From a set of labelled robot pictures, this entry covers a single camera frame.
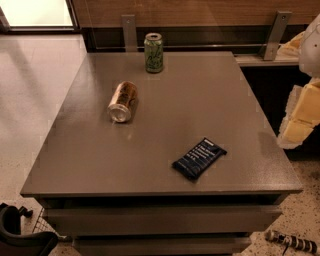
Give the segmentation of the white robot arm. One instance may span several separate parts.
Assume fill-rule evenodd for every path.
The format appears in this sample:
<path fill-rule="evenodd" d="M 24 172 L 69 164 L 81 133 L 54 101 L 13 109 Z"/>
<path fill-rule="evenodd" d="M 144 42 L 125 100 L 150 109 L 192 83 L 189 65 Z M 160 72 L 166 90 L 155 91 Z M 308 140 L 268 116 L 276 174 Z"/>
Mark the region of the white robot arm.
<path fill-rule="evenodd" d="M 282 45 L 278 54 L 299 59 L 299 70 L 311 77 L 303 87 L 294 85 L 282 119 L 278 145 L 294 149 L 320 124 L 320 15 L 307 29 Z"/>

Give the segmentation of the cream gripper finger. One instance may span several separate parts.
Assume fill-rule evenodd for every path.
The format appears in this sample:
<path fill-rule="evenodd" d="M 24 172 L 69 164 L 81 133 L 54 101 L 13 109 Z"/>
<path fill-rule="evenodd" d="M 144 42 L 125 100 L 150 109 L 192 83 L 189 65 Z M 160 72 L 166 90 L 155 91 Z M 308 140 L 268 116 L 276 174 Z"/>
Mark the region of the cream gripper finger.
<path fill-rule="evenodd" d="M 304 32 L 301 32 L 294 36 L 290 41 L 281 45 L 277 51 L 277 54 L 280 56 L 291 56 L 298 57 L 299 56 L 299 48 L 301 41 L 303 39 Z"/>
<path fill-rule="evenodd" d="M 285 113 L 277 143 L 283 149 L 294 149 L 320 124 L 320 79 L 312 78 L 303 87 L 294 85 Z"/>

